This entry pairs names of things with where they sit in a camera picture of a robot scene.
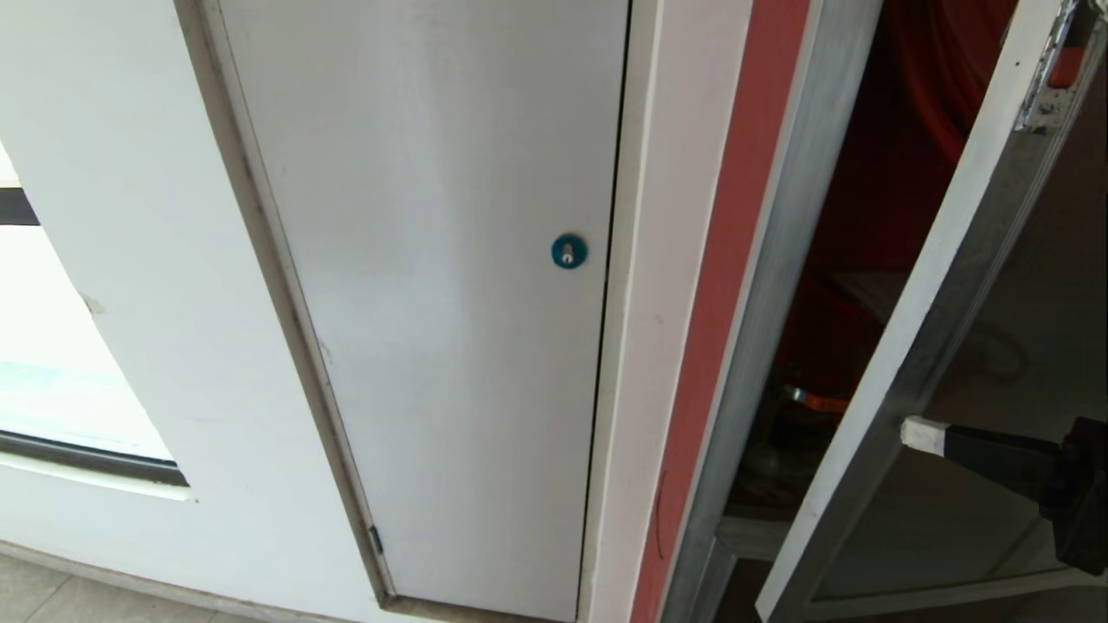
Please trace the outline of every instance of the red trim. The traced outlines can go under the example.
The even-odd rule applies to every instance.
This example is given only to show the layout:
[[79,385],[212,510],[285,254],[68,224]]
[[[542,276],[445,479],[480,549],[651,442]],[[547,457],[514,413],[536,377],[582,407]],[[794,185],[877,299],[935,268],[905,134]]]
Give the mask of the red trim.
[[753,2],[655,509],[643,549],[633,623],[655,623],[658,619],[807,17],[808,0]]

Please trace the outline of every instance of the blue lock plate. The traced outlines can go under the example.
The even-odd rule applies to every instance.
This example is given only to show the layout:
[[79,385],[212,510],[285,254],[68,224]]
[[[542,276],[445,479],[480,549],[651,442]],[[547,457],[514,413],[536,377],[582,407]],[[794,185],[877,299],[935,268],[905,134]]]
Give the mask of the blue lock plate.
[[551,245],[551,258],[554,264],[566,270],[576,268],[585,263],[588,257],[588,247],[585,241],[576,234],[562,234]]

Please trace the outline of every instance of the window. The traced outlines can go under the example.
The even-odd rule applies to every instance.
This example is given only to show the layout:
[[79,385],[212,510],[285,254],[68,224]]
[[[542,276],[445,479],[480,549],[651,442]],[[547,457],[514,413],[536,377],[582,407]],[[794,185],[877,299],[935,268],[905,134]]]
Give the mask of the window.
[[185,484],[0,145],[0,451]]

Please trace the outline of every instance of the door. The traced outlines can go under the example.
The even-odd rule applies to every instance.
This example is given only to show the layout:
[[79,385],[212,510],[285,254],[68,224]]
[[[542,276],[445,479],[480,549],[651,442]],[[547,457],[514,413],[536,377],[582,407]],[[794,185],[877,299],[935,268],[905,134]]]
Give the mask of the door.
[[575,617],[626,11],[222,2],[398,595]]
[[[1102,24],[1088,44],[1081,79],[1068,90],[1047,86],[1075,6],[1018,4],[923,251],[759,594],[763,621],[830,615],[828,609],[811,609],[810,602],[896,460],[901,422],[927,412],[1005,267],[1095,74],[1104,50]],[[1059,105],[1039,105],[1044,99]],[[900,529],[910,524],[904,521]]]

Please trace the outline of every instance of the tile floor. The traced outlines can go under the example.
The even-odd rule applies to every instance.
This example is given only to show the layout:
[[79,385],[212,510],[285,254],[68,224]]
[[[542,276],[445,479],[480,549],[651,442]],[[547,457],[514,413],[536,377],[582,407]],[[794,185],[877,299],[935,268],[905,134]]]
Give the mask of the tile floor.
[[257,623],[0,555],[0,623]]

